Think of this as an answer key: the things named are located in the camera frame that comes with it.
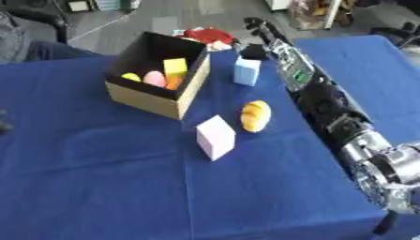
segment plastic ball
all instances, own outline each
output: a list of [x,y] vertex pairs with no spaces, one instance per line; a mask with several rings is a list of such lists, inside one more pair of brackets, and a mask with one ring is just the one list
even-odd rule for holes
[[139,75],[137,75],[135,73],[132,73],[132,72],[125,73],[125,74],[121,75],[121,77],[123,77],[125,79],[130,79],[134,82],[141,82],[142,81],[142,79],[139,77]]
[[151,84],[154,86],[165,87],[166,80],[165,76],[159,71],[150,71],[144,76],[144,83]]

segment open box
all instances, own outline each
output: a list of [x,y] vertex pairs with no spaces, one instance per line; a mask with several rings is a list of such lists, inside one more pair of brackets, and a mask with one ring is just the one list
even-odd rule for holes
[[[174,58],[186,58],[188,66],[177,90],[121,77],[133,72],[143,79],[149,71],[163,72],[163,60]],[[112,63],[106,72],[106,85],[117,102],[181,120],[209,72],[210,55],[205,44],[144,32]]]

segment light blue cube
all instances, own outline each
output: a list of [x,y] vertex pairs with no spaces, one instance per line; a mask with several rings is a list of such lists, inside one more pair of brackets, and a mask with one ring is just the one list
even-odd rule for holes
[[254,86],[260,75],[260,65],[259,60],[249,60],[239,56],[234,66],[234,82]]

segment yellow ball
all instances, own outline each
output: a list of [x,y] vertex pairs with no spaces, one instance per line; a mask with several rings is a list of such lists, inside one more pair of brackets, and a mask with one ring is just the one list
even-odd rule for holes
[[242,127],[249,132],[259,132],[267,126],[271,118],[270,106],[262,101],[249,102],[242,109]]
[[125,78],[125,79],[130,79],[134,82],[141,82],[142,79],[139,77],[139,75],[132,73],[132,72],[128,72],[123,74],[121,77]]

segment yellow croissant toy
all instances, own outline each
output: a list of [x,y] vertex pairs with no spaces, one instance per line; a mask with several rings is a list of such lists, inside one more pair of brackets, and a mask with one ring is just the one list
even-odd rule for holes
[[259,132],[265,128],[271,118],[271,109],[262,100],[249,102],[242,109],[242,127],[250,132]]

